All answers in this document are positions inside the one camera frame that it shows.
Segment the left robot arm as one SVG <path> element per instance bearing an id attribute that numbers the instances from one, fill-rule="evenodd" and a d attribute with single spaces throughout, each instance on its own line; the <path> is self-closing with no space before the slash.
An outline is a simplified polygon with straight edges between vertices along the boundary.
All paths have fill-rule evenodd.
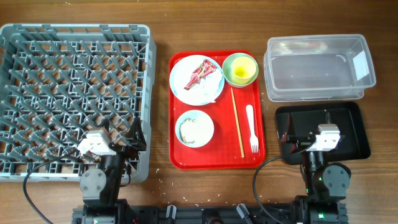
<path id="1" fill-rule="evenodd" d="M 134 118 L 123 146 L 111 142 L 109 121 L 106 120 L 100 128 L 88 131 L 77 149 L 82 154 L 90 152 L 100 156 L 100 163 L 97 168 L 88 169 L 80 177 L 84 206 L 81 210 L 74 209 L 72 223 L 139 223 L 127 200 L 119 199 L 118 195 L 125 162 L 147 149 L 141 119 Z"/>

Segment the leftover rice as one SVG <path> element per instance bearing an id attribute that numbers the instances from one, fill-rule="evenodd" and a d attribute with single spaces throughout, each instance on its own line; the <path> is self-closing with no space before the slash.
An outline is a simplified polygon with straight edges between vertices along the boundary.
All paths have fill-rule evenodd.
<path id="1" fill-rule="evenodd" d="M 185 119 L 180 127 L 180 137 L 185 144 L 199 144 L 207 140 L 207 125 L 199 119 Z"/>

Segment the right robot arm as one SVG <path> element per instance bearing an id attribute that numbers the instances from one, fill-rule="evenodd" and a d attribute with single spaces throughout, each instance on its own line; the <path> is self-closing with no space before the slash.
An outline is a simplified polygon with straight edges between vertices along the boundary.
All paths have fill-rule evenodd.
<path id="1" fill-rule="evenodd" d="M 298 195 L 290 204 L 290 223 L 348 223 L 346 198 L 351 170 L 342 163 L 329 164 L 326 154 L 340 141 L 340 130 L 335 124 L 320 124 L 318 132 L 308 136 L 295 133 L 291 116 L 281 143 L 292 145 L 291 153 L 302 155 L 300 171 L 306 186 L 306 195 Z"/>

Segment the red snack wrapper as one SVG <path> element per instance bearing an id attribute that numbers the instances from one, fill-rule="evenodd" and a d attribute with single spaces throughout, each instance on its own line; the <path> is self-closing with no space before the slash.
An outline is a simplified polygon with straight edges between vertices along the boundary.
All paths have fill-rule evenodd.
<path id="1" fill-rule="evenodd" d="M 194 84 L 196 84 L 200 79 L 205 78 L 207 75 L 213 73 L 217 69 L 217 66 L 207 59 L 196 68 L 191 77 L 190 81 L 185 85 L 184 89 L 189 90 Z"/>

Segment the wooden chopstick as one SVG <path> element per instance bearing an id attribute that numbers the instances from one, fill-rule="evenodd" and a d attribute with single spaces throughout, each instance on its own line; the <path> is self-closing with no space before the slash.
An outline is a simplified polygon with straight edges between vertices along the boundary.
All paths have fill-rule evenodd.
<path id="1" fill-rule="evenodd" d="M 235 122 L 236 122 L 237 134 L 238 134 L 239 148 L 240 148 L 240 152 L 241 152 L 241 157 L 245 158 L 243 140 L 242 140 L 240 124 L 239 124 L 238 111 L 237 111 L 237 106 L 236 106 L 236 100 L 235 100 L 235 97 L 234 97 L 233 88 L 231 87 L 230 90 L 231 90 L 231 99 L 232 99 L 233 109 L 234 109 L 234 118 L 235 118 Z"/>

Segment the white napkin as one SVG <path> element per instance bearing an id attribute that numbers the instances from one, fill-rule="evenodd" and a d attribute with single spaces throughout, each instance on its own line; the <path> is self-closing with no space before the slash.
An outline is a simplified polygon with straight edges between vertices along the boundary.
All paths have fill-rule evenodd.
<path id="1" fill-rule="evenodd" d="M 214 102 L 220 82 L 220 76 L 202 78 L 188 90 L 188 97 L 196 104 Z"/>

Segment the small light blue bowl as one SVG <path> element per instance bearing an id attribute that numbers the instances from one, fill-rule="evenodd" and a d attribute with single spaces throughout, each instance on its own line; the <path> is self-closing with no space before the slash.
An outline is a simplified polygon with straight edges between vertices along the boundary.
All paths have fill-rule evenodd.
<path id="1" fill-rule="evenodd" d="M 199 148 L 210 142 L 215 131 L 213 120 L 205 112 L 184 112 L 175 123 L 177 139 L 190 148 Z"/>

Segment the large light blue plate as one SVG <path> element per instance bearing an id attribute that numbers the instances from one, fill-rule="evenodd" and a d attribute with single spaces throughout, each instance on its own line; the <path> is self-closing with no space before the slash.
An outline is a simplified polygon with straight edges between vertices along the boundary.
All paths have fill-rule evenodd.
<path id="1" fill-rule="evenodd" d="M 224 87 L 224 73 L 219 64 L 204 55 L 190 55 L 171 69 L 169 85 L 181 102 L 191 106 L 214 103 Z"/>

